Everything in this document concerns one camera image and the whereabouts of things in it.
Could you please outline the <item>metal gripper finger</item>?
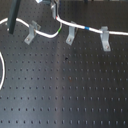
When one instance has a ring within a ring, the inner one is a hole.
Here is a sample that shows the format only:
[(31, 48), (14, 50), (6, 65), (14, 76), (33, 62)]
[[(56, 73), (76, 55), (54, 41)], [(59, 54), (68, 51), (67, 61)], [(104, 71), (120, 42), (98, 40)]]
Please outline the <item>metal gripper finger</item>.
[(51, 0), (51, 10), (54, 19), (58, 16), (59, 0)]

